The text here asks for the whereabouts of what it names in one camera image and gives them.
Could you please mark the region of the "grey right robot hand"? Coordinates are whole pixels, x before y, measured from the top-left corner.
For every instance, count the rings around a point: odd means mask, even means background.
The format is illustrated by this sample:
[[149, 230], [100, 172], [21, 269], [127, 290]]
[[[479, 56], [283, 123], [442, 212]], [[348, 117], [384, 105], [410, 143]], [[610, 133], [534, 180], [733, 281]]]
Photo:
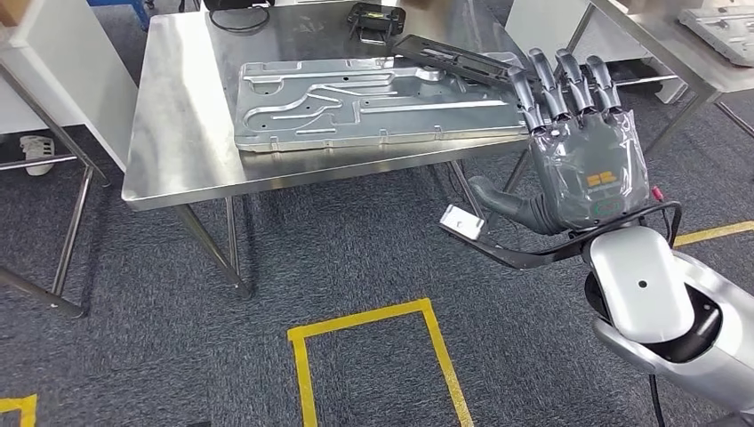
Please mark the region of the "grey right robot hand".
[[596, 89], [567, 49], [556, 53], [564, 79], [556, 79], [539, 48], [529, 59], [540, 81], [550, 121], [541, 114], [523, 72], [509, 79], [529, 130], [528, 151], [541, 193], [522, 198], [496, 189], [484, 176], [468, 180], [481, 205], [541, 235], [588, 230], [639, 209], [650, 197], [646, 161], [634, 114], [622, 106], [605, 62], [590, 55], [586, 65]]

